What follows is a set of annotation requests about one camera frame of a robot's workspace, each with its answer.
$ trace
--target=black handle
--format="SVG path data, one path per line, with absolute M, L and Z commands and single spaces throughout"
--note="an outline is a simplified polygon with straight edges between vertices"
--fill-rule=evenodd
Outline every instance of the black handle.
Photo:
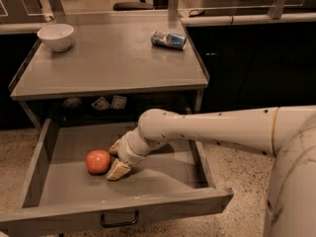
M 107 224 L 105 222 L 105 215 L 102 214 L 101 215 L 101 225 L 104 228 L 112 228 L 112 227 L 120 227 L 120 226 L 126 226 L 126 225 L 133 225 L 136 224 L 138 221 L 138 210 L 135 212 L 135 217 L 132 221 L 128 221 L 128 222 L 120 222 L 120 223 L 113 223 L 113 224 Z

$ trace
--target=white bowl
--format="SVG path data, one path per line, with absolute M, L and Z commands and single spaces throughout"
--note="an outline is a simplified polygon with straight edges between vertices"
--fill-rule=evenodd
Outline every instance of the white bowl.
M 38 37 L 53 51 L 61 52 L 68 50 L 73 43 L 72 26 L 66 24 L 54 24 L 38 31 Z

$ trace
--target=gray tabletop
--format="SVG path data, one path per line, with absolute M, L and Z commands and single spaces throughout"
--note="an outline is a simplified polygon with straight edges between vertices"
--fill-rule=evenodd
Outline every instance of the gray tabletop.
M 155 30 L 186 35 L 168 11 L 67 15 L 71 49 L 41 44 L 11 97 L 29 101 L 73 96 L 202 89 L 203 67 L 189 41 L 184 51 L 153 46 Z

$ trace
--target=red apple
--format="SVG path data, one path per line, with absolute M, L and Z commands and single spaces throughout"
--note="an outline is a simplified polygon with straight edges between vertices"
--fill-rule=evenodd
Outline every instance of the red apple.
M 106 150 L 92 150 L 86 155 L 86 165 L 90 174 L 106 173 L 111 167 L 111 155 Z

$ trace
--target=open drawer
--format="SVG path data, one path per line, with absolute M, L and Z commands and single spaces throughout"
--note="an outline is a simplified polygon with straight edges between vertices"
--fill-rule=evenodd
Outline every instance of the open drawer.
M 175 140 L 117 182 L 90 175 L 88 151 L 108 149 L 135 122 L 59 127 L 47 119 L 24 182 L 21 209 L 0 215 L 9 236 L 41 236 L 220 213 L 233 197 L 217 190 L 200 144 Z

